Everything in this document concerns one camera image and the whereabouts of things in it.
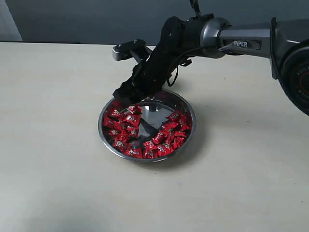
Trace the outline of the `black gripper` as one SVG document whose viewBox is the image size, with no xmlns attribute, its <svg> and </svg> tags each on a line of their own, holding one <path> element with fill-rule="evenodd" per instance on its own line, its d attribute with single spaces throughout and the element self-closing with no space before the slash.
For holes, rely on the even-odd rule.
<svg viewBox="0 0 309 232">
<path fill-rule="evenodd" d="M 122 101 L 123 106 L 143 101 L 162 89 L 173 70 L 185 57 L 184 52 L 175 47 L 157 45 L 147 61 L 137 66 L 132 74 L 132 82 L 123 82 L 112 95 Z"/>
</svg>

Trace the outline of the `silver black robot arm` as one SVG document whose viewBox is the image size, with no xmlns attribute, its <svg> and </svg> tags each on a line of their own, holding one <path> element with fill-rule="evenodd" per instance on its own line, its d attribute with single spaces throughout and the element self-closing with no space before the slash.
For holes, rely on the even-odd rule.
<svg viewBox="0 0 309 232">
<path fill-rule="evenodd" d="M 278 80 L 288 99 L 303 113 L 309 112 L 309 22 L 306 19 L 232 26 L 212 14 L 182 21 L 169 18 L 163 25 L 154 49 L 143 40 L 116 45 L 113 58 L 133 58 L 132 75 L 113 92 L 128 106 L 171 86 L 179 66 L 188 66 L 193 57 L 218 59 L 255 56 L 270 61 L 272 77 Z"/>
</svg>

